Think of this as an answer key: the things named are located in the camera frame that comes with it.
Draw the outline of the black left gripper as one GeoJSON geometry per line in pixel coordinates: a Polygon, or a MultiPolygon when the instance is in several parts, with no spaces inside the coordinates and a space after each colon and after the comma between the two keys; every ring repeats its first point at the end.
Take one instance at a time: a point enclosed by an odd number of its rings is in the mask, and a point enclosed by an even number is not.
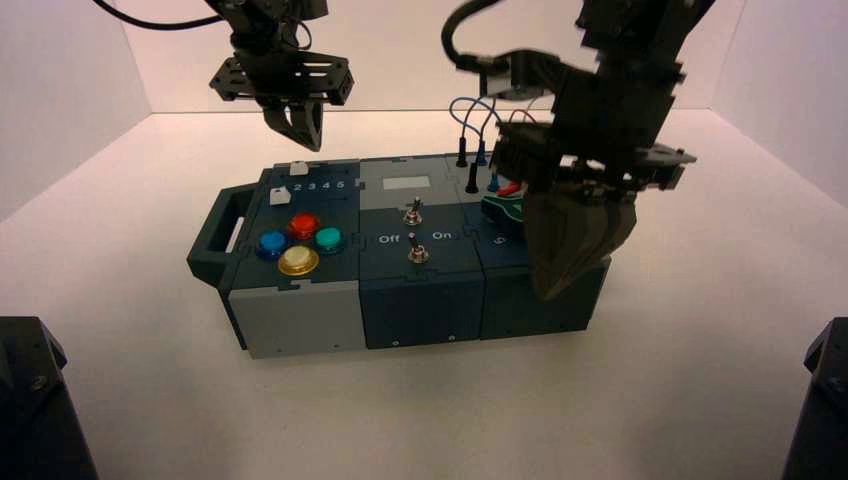
{"type": "Polygon", "coordinates": [[[233,55],[212,76],[210,88],[224,101],[301,104],[294,107],[294,127],[285,108],[264,107],[264,121],[283,137],[310,151],[320,151],[322,103],[343,105],[353,89],[348,60],[297,48],[281,31],[234,33],[231,44],[233,55]]]}

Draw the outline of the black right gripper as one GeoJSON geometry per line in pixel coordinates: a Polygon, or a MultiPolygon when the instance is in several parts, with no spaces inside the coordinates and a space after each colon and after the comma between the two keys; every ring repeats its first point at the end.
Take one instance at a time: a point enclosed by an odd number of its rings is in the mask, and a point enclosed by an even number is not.
{"type": "MultiPolygon", "coordinates": [[[[495,96],[551,95],[549,121],[498,122],[495,167],[536,191],[588,183],[618,192],[673,190],[695,157],[657,138],[686,75],[679,69],[499,69],[495,96]]],[[[605,259],[636,222],[635,199],[605,203],[605,259]]],[[[563,192],[526,194],[526,240],[535,293],[548,302],[575,278],[573,269],[600,239],[600,206],[563,192]]]]}

